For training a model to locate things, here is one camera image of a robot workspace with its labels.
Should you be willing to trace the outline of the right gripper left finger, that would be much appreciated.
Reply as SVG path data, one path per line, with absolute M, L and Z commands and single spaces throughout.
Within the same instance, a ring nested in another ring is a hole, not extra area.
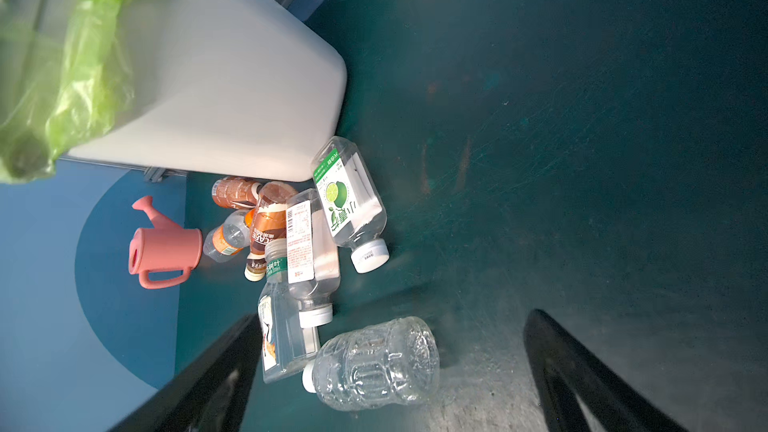
M 114 431 L 238 431 L 260 361 L 258 315 L 243 316 Z

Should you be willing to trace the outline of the clear bottle lime label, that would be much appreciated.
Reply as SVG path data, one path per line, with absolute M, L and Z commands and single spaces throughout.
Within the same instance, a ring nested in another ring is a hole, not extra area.
M 331 137 L 312 161 L 312 179 L 333 240 L 351 251 L 356 272 L 384 265 L 390 257 L 382 238 L 387 213 L 357 145 Z

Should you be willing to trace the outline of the white plastic waste bin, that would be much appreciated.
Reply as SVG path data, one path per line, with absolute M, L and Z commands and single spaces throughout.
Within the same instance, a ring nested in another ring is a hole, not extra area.
M 274 0 L 134 0 L 119 40 L 135 99 L 72 159 L 289 182 L 334 135 L 341 55 Z

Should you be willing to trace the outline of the brown label bottle far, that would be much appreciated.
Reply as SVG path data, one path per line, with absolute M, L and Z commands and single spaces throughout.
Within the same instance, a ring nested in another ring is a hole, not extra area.
M 262 183 L 252 178 L 227 176 L 217 180 L 211 189 L 214 203 L 227 209 L 253 209 L 258 206 Z

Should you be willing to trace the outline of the pink toy watering can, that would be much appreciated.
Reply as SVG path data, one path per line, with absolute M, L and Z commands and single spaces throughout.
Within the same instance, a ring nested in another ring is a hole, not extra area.
M 153 205 L 152 196 L 132 204 L 144 212 L 151 228 L 138 228 L 130 241 L 128 267 L 147 290 L 175 287 L 186 282 L 199 265 L 203 237 L 199 229 L 185 229 Z

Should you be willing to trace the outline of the clear ribbed unlabelled bottle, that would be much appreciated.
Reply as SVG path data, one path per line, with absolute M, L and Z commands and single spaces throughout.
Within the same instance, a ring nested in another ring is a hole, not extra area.
M 332 338 L 304 367 L 302 385 L 337 411 L 358 412 L 427 402 L 439 371 L 431 329 L 410 316 Z

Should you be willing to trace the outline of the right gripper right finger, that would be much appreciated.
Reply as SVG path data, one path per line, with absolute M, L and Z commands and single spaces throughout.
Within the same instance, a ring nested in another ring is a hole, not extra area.
M 681 431 L 548 313 L 532 310 L 524 346 L 550 431 L 588 431 L 585 405 L 607 431 Z

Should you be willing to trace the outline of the clear bottle green neck label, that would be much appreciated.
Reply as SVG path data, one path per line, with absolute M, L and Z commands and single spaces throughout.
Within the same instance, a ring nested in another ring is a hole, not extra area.
M 299 302 L 289 291 L 286 239 L 269 242 L 265 254 L 266 284 L 259 297 L 258 316 L 260 363 L 263 380 L 269 384 L 300 373 L 315 358 L 320 342 L 315 328 L 303 329 L 299 323 Z

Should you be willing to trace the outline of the brown bottle white cap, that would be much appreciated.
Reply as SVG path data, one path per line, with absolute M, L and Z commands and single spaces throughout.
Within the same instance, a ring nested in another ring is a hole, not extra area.
M 286 237 L 287 201 L 297 194 L 296 189 L 285 182 L 271 181 L 258 191 L 258 204 L 249 212 L 250 250 L 244 275 L 252 282 L 265 277 L 267 269 L 266 246 L 275 239 Z

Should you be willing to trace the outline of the clear bottle pink label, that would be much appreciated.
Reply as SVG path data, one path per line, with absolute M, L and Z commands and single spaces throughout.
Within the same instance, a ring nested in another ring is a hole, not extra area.
M 328 324 L 341 274 L 338 248 L 316 189 L 289 199 L 286 224 L 289 292 L 299 304 L 299 324 L 304 329 Z

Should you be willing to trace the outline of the green bin liner bag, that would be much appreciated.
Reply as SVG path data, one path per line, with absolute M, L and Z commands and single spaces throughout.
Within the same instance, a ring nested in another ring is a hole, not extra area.
M 74 0 L 63 36 L 1 2 L 1 181 L 49 178 L 71 149 L 107 135 L 135 97 L 118 38 L 132 0 Z

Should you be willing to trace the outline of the clear bottle orange label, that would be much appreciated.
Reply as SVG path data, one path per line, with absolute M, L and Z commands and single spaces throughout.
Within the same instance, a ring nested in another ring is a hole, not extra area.
M 237 210 L 212 230 L 203 244 L 203 254 L 217 263 L 228 262 L 250 246 L 249 211 Z

